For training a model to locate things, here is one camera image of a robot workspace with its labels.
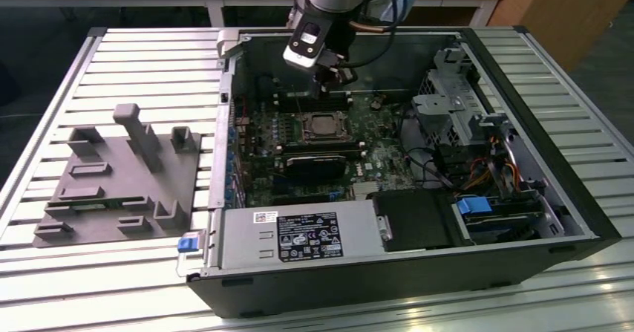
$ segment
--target robotic end effector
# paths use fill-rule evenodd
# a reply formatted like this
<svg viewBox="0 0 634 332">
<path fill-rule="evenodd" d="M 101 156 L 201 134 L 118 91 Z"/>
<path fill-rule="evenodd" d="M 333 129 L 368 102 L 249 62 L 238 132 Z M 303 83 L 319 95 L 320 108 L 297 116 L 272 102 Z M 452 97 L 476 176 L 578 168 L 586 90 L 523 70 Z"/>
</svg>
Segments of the robotic end effector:
<svg viewBox="0 0 634 332">
<path fill-rule="evenodd" d="M 389 3 L 393 14 L 389 26 L 379 27 L 356 22 L 361 13 L 368 15 L 371 1 L 375 0 L 295 0 L 288 24 L 295 31 L 283 58 L 291 66 L 313 74 L 316 97 L 327 96 L 333 86 L 356 80 L 353 67 L 360 66 L 347 63 L 355 32 L 384 33 L 395 29 L 399 23 L 395 0 Z M 408 8 L 405 0 L 403 5 L 400 20 Z"/>
</svg>

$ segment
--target motherboard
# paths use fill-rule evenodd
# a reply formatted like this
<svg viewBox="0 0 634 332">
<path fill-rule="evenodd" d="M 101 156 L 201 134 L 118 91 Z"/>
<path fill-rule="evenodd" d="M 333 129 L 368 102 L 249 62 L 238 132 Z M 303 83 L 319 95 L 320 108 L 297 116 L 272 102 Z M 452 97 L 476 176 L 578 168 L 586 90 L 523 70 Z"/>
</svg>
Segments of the motherboard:
<svg viewBox="0 0 634 332">
<path fill-rule="evenodd" d="M 247 206 L 349 201 L 412 188 L 395 106 L 376 94 L 352 94 L 345 110 L 311 111 L 295 99 L 281 110 L 263 102 L 248 120 L 237 119 L 248 123 L 240 130 Z"/>
</svg>

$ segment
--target slotted aluminum table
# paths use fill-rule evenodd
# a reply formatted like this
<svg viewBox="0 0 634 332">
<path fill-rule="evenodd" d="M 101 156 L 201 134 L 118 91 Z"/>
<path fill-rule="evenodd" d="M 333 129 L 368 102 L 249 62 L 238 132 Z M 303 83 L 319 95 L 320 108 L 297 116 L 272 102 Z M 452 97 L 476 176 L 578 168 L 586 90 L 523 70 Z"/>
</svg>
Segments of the slotted aluminum table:
<svg viewBox="0 0 634 332">
<path fill-rule="evenodd" d="M 32 232 L 70 150 L 73 126 L 125 135 L 110 110 L 134 102 L 154 132 L 202 134 L 192 227 L 204 227 L 217 104 L 217 29 L 125 29 L 85 40 L 0 192 L 0 331 L 295 332 L 624 329 L 634 319 L 634 162 L 623 139 L 528 34 L 476 30 L 624 239 L 523 284 L 222 320 L 176 272 L 177 238 L 36 249 Z M 483 91 L 496 110 L 499 103 Z M 184 262 L 180 273 L 201 263 Z"/>
</svg>

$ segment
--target power supply label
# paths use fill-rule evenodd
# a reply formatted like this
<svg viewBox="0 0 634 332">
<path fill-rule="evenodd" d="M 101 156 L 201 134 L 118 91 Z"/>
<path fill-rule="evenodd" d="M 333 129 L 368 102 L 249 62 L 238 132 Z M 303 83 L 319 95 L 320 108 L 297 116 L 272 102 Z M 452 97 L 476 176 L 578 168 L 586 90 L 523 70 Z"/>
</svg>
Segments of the power supply label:
<svg viewBox="0 0 634 332">
<path fill-rule="evenodd" d="M 284 263 L 344 256 L 336 213 L 277 216 L 279 260 Z"/>
</svg>

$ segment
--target blue latch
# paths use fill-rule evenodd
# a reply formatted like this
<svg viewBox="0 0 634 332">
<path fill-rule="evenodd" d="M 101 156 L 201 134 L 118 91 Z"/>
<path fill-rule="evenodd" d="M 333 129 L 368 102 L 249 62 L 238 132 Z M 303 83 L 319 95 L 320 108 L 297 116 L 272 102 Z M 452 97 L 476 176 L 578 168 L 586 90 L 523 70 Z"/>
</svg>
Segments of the blue latch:
<svg viewBox="0 0 634 332">
<path fill-rule="evenodd" d="M 178 239 L 178 253 L 197 252 L 197 236 Z"/>
<path fill-rule="evenodd" d="M 492 212 L 491 205 L 485 197 L 465 197 L 457 201 L 457 210 L 461 215 Z"/>
</svg>

